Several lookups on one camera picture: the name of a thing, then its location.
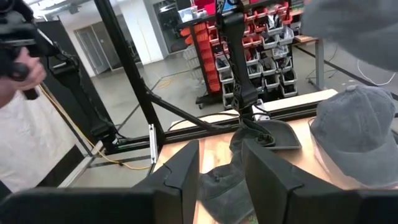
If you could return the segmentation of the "silver metal bracket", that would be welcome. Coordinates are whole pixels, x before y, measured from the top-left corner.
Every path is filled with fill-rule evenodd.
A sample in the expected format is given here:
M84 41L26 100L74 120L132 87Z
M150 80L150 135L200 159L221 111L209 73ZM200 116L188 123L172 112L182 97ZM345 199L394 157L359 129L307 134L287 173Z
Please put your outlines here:
M156 164L157 162L157 138L156 131L153 124L149 125L149 145L150 145L150 159L151 164Z

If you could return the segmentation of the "wooden table with gray leg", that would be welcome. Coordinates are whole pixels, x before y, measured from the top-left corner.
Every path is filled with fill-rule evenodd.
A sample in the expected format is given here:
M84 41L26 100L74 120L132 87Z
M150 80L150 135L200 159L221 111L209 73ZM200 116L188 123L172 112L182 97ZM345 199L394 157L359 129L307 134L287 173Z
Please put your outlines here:
M315 53L311 53L303 48L301 48L301 45L304 44L304 42L295 44L295 48L299 49L303 53L306 53L307 55L313 57L315 59L315 69L314 72L311 72L309 75L307 75L306 79L311 84L314 88L316 88L319 91L322 91L325 89L325 76L324 76L324 53L325 53L325 48L324 48L324 41L322 39L314 39L312 38L311 40L307 40L307 43L313 42L315 44Z

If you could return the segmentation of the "gray-blue baseball cap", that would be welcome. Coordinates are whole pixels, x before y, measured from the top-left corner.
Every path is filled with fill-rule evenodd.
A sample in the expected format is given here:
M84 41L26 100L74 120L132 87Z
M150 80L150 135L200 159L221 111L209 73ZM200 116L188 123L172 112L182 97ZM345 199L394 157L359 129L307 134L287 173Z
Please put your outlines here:
M302 33L398 72L398 0L311 0L304 7Z
M352 85L317 106L308 123L314 156L343 189L398 188L398 143L392 132L396 107L379 87Z

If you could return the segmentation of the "person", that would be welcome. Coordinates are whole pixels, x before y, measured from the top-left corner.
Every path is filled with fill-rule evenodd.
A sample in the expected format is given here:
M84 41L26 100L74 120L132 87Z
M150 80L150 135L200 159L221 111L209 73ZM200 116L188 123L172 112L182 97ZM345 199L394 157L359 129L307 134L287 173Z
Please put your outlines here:
M80 164L82 145L50 100L28 100L46 71L22 48L15 61L29 75L18 82L0 74L0 198L36 187L58 187ZM5 59L0 54L0 70Z

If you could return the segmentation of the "dark charcoal baseball cap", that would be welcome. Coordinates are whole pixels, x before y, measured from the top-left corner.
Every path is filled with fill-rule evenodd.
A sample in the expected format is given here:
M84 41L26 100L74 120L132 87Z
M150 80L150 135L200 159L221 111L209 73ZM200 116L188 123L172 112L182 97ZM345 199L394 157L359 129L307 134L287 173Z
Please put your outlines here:
M220 224L240 224L254 213L245 176L232 164L200 174L197 198Z
M245 139L253 140L263 148L278 150L299 150L302 145L289 124L278 120L242 120L240 127L231 138L229 149L231 163L242 169L242 145Z

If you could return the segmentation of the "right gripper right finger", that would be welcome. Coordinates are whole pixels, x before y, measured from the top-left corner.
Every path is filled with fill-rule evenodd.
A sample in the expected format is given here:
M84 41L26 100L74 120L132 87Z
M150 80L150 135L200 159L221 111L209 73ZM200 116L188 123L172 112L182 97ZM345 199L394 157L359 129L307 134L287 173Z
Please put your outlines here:
M398 224L398 190L340 189L253 139L243 163L259 224Z

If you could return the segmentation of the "gray double door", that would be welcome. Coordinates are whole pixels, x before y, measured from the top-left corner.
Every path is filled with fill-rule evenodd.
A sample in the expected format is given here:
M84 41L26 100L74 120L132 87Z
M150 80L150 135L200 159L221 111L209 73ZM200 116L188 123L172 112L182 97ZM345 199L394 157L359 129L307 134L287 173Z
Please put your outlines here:
M109 63L92 26L78 29L75 31L75 34L82 45L83 51L95 75L109 71Z

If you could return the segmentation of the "black aluminium table frame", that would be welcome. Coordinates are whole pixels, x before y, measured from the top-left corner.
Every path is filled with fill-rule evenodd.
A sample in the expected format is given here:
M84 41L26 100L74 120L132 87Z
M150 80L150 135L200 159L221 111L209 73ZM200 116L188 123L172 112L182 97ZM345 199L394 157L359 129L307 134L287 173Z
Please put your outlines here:
M191 114L186 113L180 108L160 99L148 89L144 80L141 78L138 68L129 54L127 45L121 28L117 22L116 15L109 0L93 0L96 8L104 22L105 28L110 35L111 41L116 48L116 53L121 59L123 68L126 71L127 78L137 96L137 100L142 107L147 120L147 130L149 125L153 124L157 138L157 154L159 155L165 145L190 141L194 139L209 138L220 134L232 133L239 126L238 115L235 113L230 119L218 119L214 123L208 123ZM295 96L290 100L293 105L288 105L288 99L277 100L277 109L270 109L271 119L280 121L295 121L304 118L311 118L316 115L316 107L322 101L336 94L335 90L323 90L317 93L304 95L307 102L300 102L299 97ZM181 116L192 125L187 128L180 128L165 132L160 124L159 118L153 107L153 103L164 109ZM119 154L128 151L135 151L150 148L149 135L130 138L121 143L122 149L114 149L111 154Z

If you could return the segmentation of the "parts rack with red bins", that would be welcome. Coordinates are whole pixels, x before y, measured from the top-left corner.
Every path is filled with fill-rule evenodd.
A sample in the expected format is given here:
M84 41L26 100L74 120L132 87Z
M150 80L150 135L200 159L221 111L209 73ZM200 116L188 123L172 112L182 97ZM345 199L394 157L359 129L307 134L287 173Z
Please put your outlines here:
M295 38L290 28L292 0L249 0L244 6L245 30L242 38L249 79L264 102L297 95L291 45ZM203 76L207 94L197 104L221 102L232 107L234 74L229 65L229 50L216 26L215 2L199 0L194 9L206 17L183 21L179 25L185 43L196 51L195 71Z

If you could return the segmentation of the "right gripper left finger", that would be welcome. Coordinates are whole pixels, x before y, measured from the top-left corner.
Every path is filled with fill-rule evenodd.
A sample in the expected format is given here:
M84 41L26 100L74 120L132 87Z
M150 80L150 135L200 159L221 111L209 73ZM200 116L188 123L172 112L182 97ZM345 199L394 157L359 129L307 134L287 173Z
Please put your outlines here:
M0 224L192 224L199 142L133 187L35 188L0 203Z

